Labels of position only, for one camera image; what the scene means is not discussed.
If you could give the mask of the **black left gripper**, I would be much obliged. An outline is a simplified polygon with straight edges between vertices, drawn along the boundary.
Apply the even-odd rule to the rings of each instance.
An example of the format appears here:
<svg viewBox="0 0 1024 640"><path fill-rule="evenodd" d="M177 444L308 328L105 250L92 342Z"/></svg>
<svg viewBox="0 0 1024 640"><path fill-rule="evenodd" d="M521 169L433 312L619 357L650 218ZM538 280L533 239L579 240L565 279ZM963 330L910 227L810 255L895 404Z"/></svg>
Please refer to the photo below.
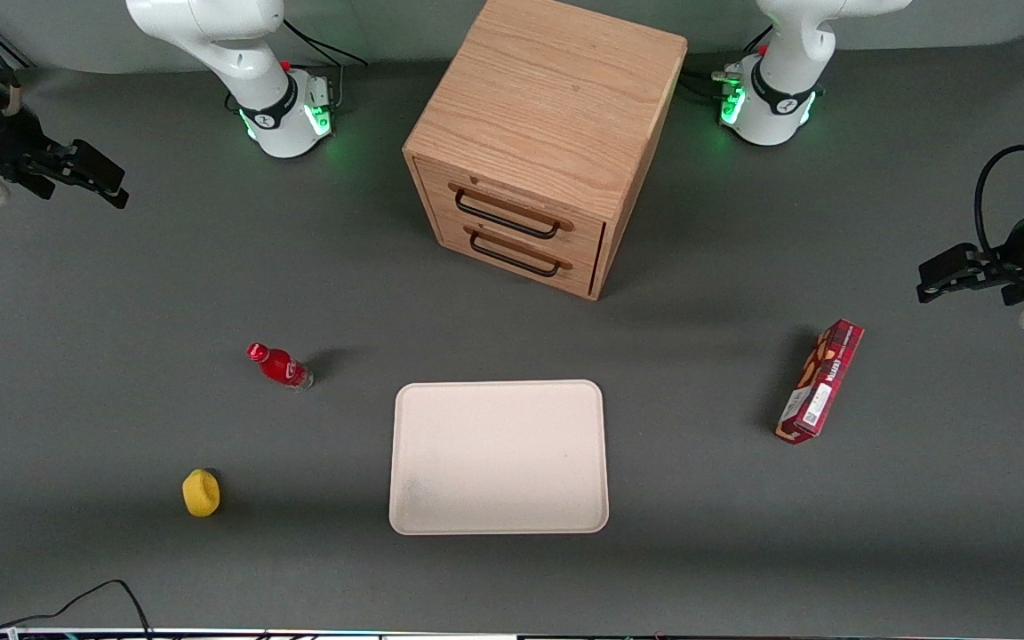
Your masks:
<svg viewBox="0 0 1024 640"><path fill-rule="evenodd" d="M921 304L966 288L979 291L995 287L1001 288L1006 307L1024 302L1024 234L1008 234L992 250L955 244L919 264L916 297Z"/></svg>

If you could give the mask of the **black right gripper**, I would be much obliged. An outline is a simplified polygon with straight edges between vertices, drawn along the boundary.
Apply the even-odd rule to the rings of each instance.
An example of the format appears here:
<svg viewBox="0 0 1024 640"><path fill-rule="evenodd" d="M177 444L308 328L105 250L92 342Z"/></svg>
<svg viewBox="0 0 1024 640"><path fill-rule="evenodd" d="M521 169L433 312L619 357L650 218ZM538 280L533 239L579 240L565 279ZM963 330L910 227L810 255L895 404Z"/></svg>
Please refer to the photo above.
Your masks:
<svg viewBox="0 0 1024 640"><path fill-rule="evenodd" d="M115 208L125 208L125 170L85 140L63 146L44 134L41 123L20 102L16 86L0 86L0 200L8 183L43 199L52 198L54 182L91 190Z"/></svg>

